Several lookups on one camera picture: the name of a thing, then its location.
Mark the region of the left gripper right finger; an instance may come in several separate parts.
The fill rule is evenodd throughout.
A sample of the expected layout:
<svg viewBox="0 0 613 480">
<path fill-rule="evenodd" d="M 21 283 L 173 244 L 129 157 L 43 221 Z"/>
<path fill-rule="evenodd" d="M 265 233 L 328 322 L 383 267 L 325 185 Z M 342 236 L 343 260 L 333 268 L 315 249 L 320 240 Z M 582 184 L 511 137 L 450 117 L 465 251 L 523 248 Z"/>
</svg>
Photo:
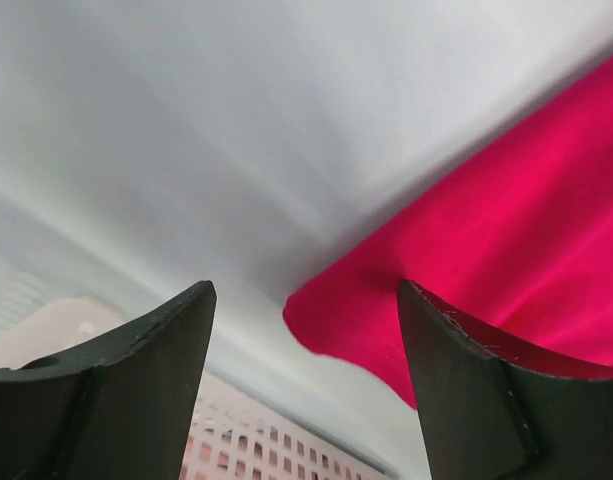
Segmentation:
<svg viewBox="0 0 613 480">
<path fill-rule="evenodd" d="M 613 367 L 504 332 L 405 280 L 402 340 L 435 479 L 613 479 Z"/>
</svg>

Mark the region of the red t shirt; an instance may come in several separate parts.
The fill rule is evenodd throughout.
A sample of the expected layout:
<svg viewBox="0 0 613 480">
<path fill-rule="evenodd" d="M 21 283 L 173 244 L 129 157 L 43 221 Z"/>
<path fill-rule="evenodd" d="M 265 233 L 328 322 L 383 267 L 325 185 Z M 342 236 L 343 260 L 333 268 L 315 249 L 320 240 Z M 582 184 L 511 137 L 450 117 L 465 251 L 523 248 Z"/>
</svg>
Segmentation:
<svg viewBox="0 0 613 480">
<path fill-rule="evenodd" d="M 404 279 L 540 347 L 613 367 L 613 56 L 295 291 L 285 323 L 311 352 L 414 405 Z"/>
</svg>

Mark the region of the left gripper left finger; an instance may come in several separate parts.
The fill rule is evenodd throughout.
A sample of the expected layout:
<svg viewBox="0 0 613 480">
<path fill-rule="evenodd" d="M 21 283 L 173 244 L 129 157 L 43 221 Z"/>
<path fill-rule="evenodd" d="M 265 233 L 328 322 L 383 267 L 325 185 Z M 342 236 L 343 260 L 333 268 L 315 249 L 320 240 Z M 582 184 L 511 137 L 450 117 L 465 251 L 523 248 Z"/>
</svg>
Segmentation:
<svg viewBox="0 0 613 480">
<path fill-rule="evenodd" d="M 175 479 L 217 295 L 200 281 L 96 338 L 0 368 L 0 479 Z"/>
</svg>

